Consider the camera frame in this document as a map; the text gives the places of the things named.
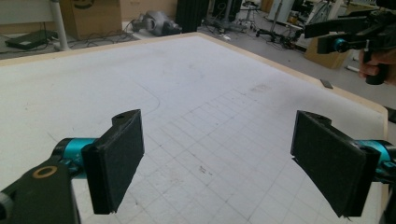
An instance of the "white table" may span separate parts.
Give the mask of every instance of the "white table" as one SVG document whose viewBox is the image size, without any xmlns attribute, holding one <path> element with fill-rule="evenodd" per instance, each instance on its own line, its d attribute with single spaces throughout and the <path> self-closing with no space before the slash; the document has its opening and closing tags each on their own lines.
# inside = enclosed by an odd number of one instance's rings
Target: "white table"
<svg viewBox="0 0 396 224">
<path fill-rule="evenodd" d="M 83 223 L 349 223 L 291 159 L 296 110 L 356 139 L 385 139 L 385 108 L 205 35 L 0 61 L 0 189 L 66 137 L 98 137 L 140 108 L 146 154 L 116 215 Z M 381 185 L 363 217 L 376 223 Z"/>
</svg>

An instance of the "tripod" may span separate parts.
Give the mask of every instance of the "tripod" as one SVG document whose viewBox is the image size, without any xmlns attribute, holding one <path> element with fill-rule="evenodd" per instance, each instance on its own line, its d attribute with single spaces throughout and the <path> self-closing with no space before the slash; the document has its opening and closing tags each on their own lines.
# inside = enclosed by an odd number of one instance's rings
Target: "tripod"
<svg viewBox="0 0 396 224">
<path fill-rule="evenodd" d="M 227 7 L 225 10 L 225 15 L 222 20 L 218 20 L 216 18 L 215 19 L 206 18 L 205 19 L 206 24 L 219 28 L 221 33 L 224 33 L 226 30 L 245 31 L 247 29 L 245 25 L 239 25 L 229 21 L 232 4 L 233 4 L 233 0 L 228 0 Z"/>
<path fill-rule="evenodd" d="M 271 26 L 271 30 L 267 31 L 267 30 L 263 30 L 263 29 L 259 29 L 256 33 L 256 36 L 259 37 L 260 35 L 269 35 L 271 36 L 271 42 L 275 42 L 276 37 L 283 37 L 283 35 L 279 35 L 277 33 L 274 32 L 275 26 L 276 26 L 276 21 L 277 21 L 277 17 L 279 16 L 279 12 L 280 9 L 282 8 L 282 4 L 283 4 L 283 0 L 280 0 L 279 6 L 276 9 L 276 14 L 274 17 L 274 21 L 273 24 Z"/>
</svg>

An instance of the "gray floor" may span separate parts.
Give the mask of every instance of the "gray floor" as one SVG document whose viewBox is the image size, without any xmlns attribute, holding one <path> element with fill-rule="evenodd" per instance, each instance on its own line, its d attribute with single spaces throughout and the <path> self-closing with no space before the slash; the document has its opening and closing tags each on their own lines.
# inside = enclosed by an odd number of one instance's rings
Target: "gray floor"
<svg viewBox="0 0 396 224">
<path fill-rule="evenodd" d="M 241 11 L 238 18 L 244 19 L 246 17 L 246 13 L 246 11 Z M 265 13 L 257 11 L 253 13 L 250 18 L 255 21 L 257 28 L 269 30 L 272 23 L 267 21 L 264 18 L 265 16 Z M 288 30 L 288 28 L 282 25 L 277 25 L 275 28 L 275 31 L 278 34 L 282 34 Z M 235 45 L 241 49 L 246 49 L 274 62 L 286 65 L 287 67 L 311 77 L 329 80 L 336 87 L 350 91 L 381 105 L 396 108 L 396 101 L 394 100 L 394 96 L 396 96 L 396 87 L 385 84 L 380 86 L 367 85 L 363 79 L 358 77 L 357 73 L 346 70 L 344 66 L 340 69 L 328 69 L 317 63 L 308 61 L 300 51 L 280 49 L 279 46 L 267 43 L 269 36 L 262 35 L 260 37 L 256 37 L 254 31 L 247 29 L 246 33 L 233 31 L 226 32 L 226 37 L 224 37 L 219 35 L 217 30 L 213 27 L 205 26 L 199 27 L 198 32 L 212 35 L 215 38 L 228 42 L 229 44 Z M 39 48 L 38 50 L 17 52 L 19 50 L 10 49 L 5 46 L 4 40 L 6 39 L 6 36 L 0 35 L 0 60 L 54 51 L 52 46 L 48 46 L 44 49 Z M 133 40 L 135 40 L 135 38 L 131 35 L 95 38 L 79 42 L 70 38 L 69 46 L 72 49 L 80 49 Z M 359 67 L 358 63 L 352 60 L 352 57 L 345 60 L 344 65 L 348 64 Z M 389 123 L 389 141 L 394 145 L 396 144 L 396 124 L 393 123 Z"/>
</svg>

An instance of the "desk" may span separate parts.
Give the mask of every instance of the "desk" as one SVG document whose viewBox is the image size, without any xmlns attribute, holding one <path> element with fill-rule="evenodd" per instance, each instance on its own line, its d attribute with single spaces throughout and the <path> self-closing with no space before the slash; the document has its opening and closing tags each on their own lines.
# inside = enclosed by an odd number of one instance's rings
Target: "desk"
<svg viewBox="0 0 396 224">
<path fill-rule="evenodd" d="M 0 189 L 65 137 L 98 137 L 142 110 L 146 154 L 116 215 L 83 223 L 349 223 L 291 160 L 296 110 L 355 139 L 384 139 L 385 108 L 199 34 L 0 61 Z M 363 217 L 375 223 L 381 185 Z"/>
</svg>

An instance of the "human hand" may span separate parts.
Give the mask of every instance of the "human hand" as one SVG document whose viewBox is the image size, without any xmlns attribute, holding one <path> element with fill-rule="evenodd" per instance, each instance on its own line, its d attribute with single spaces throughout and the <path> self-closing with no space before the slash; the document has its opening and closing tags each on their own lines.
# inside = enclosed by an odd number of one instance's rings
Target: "human hand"
<svg viewBox="0 0 396 224">
<path fill-rule="evenodd" d="M 360 62 L 360 77 L 366 78 L 367 76 L 376 76 L 379 73 L 378 64 L 387 64 L 389 70 L 385 83 L 396 86 L 396 49 L 387 49 L 373 52 L 371 61 L 368 63 L 363 62 L 364 51 L 361 50 L 359 54 Z"/>
</svg>

